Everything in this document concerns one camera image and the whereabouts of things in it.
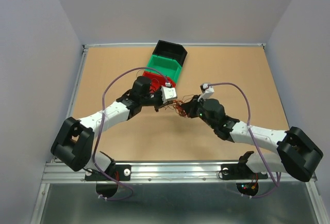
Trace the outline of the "red plastic bin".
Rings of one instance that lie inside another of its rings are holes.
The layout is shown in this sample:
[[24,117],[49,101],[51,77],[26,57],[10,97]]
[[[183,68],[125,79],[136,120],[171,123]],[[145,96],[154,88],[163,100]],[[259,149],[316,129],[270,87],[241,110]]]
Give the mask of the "red plastic bin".
[[171,78],[168,76],[163,77],[157,72],[144,71],[142,76],[149,78],[149,80],[146,80],[142,86],[142,89],[145,93],[147,93],[147,91],[155,92],[161,86],[168,87],[169,84],[171,87],[176,87],[176,83]]

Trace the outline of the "green plastic bin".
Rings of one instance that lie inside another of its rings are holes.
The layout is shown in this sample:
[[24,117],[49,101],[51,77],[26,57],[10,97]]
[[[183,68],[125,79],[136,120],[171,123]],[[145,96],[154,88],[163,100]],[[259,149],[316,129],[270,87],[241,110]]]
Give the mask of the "green plastic bin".
[[152,55],[148,64],[148,68],[156,69],[163,75],[169,77],[174,83],[178,82],[182,66],[175,60],[162,56]]

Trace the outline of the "black plastic bin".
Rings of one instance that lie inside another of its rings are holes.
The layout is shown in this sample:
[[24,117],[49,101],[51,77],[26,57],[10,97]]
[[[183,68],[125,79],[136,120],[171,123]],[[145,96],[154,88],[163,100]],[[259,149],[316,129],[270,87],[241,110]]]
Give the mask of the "black plastic bin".
[[152,55],[161,56],[168,59],[176,60],[180,66],[184,65],[187,57],[187,50],[177,43],[159,40],[154,48]]

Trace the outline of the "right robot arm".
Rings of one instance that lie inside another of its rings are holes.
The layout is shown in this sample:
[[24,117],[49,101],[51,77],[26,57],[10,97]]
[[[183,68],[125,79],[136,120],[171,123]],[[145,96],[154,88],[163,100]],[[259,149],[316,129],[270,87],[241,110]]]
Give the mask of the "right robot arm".
[[248,125],[228,116],[218,100],[201,100],[197,95],[181,108],[187,117],[202,119],[221,140],[268,151],[265,155],[252,153],[242,157],[237,171],[244,178],[254,173],[277,172],[308,182],[323,158],[320,148],[298,127],[284,131]]

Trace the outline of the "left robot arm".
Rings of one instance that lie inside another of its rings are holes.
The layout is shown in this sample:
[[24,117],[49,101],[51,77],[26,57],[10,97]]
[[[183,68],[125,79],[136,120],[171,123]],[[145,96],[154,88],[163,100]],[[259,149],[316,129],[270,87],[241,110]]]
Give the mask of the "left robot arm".
[[113,160],[104,153],[96,157],[96,153],[92,152],[96,148],[94,139],[114,125],[131,119],[144,106],[153,106],[156,111],[163,107],[169,100],[165,93],[172,90],[171,83],[166,82],[153,93],[150,90],[151,84],[150,78],[139,76],[131,89],[104,110],[80,119],[66,118],[51,147],[51,154],[73,171],[84,168],[97,170],[102,179],[111,179],[115,169],[111,164]]

